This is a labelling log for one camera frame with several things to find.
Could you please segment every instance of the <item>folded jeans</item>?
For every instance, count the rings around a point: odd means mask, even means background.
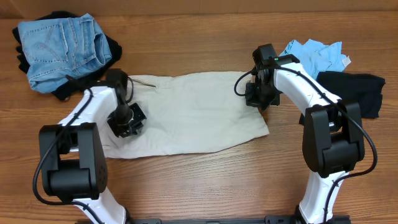
[[[50,93],[66,83],[66,75],[84,77],[112,58],[104,32],[89,14],[21,22],[18,31],[30,65],[30,87],[41,93]]]

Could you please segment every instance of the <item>blue cloth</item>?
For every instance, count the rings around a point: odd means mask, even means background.
[[[297,40],[293,40],[279,56],[288,54],[296,56],[305,71],[316,80],[319,72],[342,72],[346,68],[343,64],[343,59],[346,56],[341,54],[342,44],[342,42],[336,42],[332,45],[325,45],[309,39],[302,45]]]
[[[94,18],[46,19],[18,24],[22,50],[30,65],[30,87],[50,93],[68,80],[97,71],[111,60],[108,41]]]

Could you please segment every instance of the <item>black cloth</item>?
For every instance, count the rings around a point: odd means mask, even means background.
[[[345,72],[320,72],[317,82],[343,100],[359,103],[363,118],[378,118],[383,95],[381,90],[386,80],[370,74],[350,74]],[[300,124],[304,124],[301,114]]]
[[[37,20],[43,20],[43,19],[59,19],[59,18],[76,18],[78,17],[77,15],[67,12],[67,11],[55,11],[47,16],[41,17]],[[18,41],[19,44],[21,44],[21,39],[19,37],[19,32],[18,32],[18,27],[14,28],[12,30],[12,34],[14,35],[15,39]],[[113,39],[109,38],[107,35],[106,40],[108,41],[109,48],[112,53],[112,59],[108,61],[103,67],[98,69],[95,72],[91,72],[90,74],[81,77],[78,79],[80,83],[87,84],[92,80],[99,80],[105,73],[105,71],[112,66],[115,62],[120,60],[122,56],[122,47]],[[18,60],[21,62],[19,65],[19,69],[22,70],[24,73],[27,73],[30,65],[27,62],[25,55],[22,51],[22,46],[16,47],[16,50],[20,53],[20,55],[17,56]],[[75,82],[67,81],[65,84],[62,86],[59,86],[55,91],[52,92],[54,96],[56,96],[59,100],[65,100],[67,99],[72,93],[78,91],[79,88],[75,85]]]

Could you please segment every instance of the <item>light blue towel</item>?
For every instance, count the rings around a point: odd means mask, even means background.
[[[342,42],[336,42],[332,45],[325,45],[309,39],[302,45],[297,40],[293,40],[279,56],[287,54],[296,56],[305,71],[316,80],[319,72],[342,72],[346,68],[343,63],[346,56],[341,54],[342,44]]]

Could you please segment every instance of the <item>black cable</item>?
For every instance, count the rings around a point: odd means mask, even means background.
[[[357,176],[365,175],[365,174],[368,174],[368,173],[372,172],[372,171],[374,170],[374,168],[376,167],[376,164],[377,164],[377,151],[376,151],[376,147],[375,147],[375,145],[374,145],[372,139],[370,138],[370,136],[367,134],[367,132],[366,132],[357,122],[355,122],[350,116],[348,116],[348,114],[347,114],[343,109],[341,109],[335,102],[333,102],[333,101],[332,101],[331,99],[329,99],[324,93],[322,93],[322,91],[321,91],[321,90],[320,90],[308,77],[306,77],[305,75],[301,74],[300,72],[298,72],[298,71],[296,71],[296,70],[293,70],[293,69],[290,69],[290,68],[284,68],[284,67],[278,66],[278,67],[276,67],[275,69],[285,70],[285,71],[288,71],[288,72],[292,72],[292,73],[294,73],[294,74],[296,74],[296,75],[302,77],[305,81],[307,81],[308,84],[310,84],[310,85],[315,89],[315,91],[317,91],[317,93],[318,93],[322,98],[324,98],[324,99],[325,99],[327,102],[329,102],[331,105],[335,106],[335,107],[337,108],[337,110],[341,113],[341,115],[343,115],[343,116],[344,116],[348,121],[350,121],[356,128],[358,128],[359,131],[362,132],[363,136],[366,138],[366,140],[368,141],[368,143],[369,143],[369,145],[370,145],[370,147],[371,147],[371,149],[372,149],[372,153],[373,153],[373,163],[372,163],[372,165],[370,166],[370,168],[368,168],[367,170],[362,171],[362,172],[357,172],[357,173],[354,173],[354,174],[348,174],[348,175],[346,175],[346,176],[344,176],[344,177],[337,178],[337,179],[333,182],[333,184],[332,184],[332,186],[331,186],[331,189],[329,190],[328,196],[327,196],[327,198],[326,198],[326,203],[325,203],[325,208],[324,208],[324,211],[325,211],[325,212],[324,212],[324,215],[323,215],[323,223],[326,224],[326,219],[327,219],[327,215],[328,215],[329,201],[330,201],[331,195],[332,195],[332,193],[333,193],[333,190],[334,190],[335,187],[338,185],[338,182],[340,182],[340,181],[342,181],[342,180],[345,180],[345,179],[348,179],[348,178],[351,178],[351,177],[357,177]]]
[[[130,94],[130,98],[128,100],[126,100],[126,103],[130,103],[132,100],[132,93],[134,90],[134,85],[132,84],[132,79],[130,77],[127,77],[127,79],[130,80],[130,82],[131,82],[131,94]]]
[[[37,179],[39,178],[39,174],[40,174],[40,170],[43,167],[44,161],[46,160],[46,158],[48,158],[51,150],[53,150],[55,146],[55,144],[58,142],[58,140],[62,137],[62,134],[65,132],[66,129],[68,129],[68,127],[79,117],[79,115],[81,115],[81,113],[84,111],[84,109],[90,104],[90,101],[93,99],[94,95],[93,95],[93,91],[91,89],[87,89],[90,92],[90,97],[88,98],[87,102],[80,108],[80,110],[77,111],[77,113],[75,113],[73,115],[73,118],[62,128],[62,130],[57,134],[57,137],[55,137],[55,139],[51,142],[49,149],[47,150],[47,152],[44,154],[44,156],[42,157],[42,159],[40,160],[39,164],[36,167],[36,171],[35,174],[33,176],[33,193],[36,196],[37,200],[39,200],[40,202],[46,204],[46,205],[66,205],[63,202],[51,202],[48,201],[44,198],[42,198],[42,196],[40,196],[39,191],[37,190]],[[88,210],[88,212],[91,214],[91,216],[93,216],[93,218],[99,223],[99,224],[103,224],[103,222],[101,222],[101,220],[98,218],[98,216],[96,215],[96,213],[86,204],[84,204],[83,202],[77,202],[77,201],[72,201],[71,205],[79,205],[83,207],[83,210]]]
[[[249,75],[249,74],[251,74],[252,72],[253,72],[253,70],[246,72],[245,74],[243,74],[243,75],[236,81],[235,87],[234,87],[235,94],[237,94],[238,96],[246,96],[246,94],[240,94],[240,93],[238,93],[238,92],[236,91],[236,87],[238,86],[238,83],[239,83],[246,75]]]

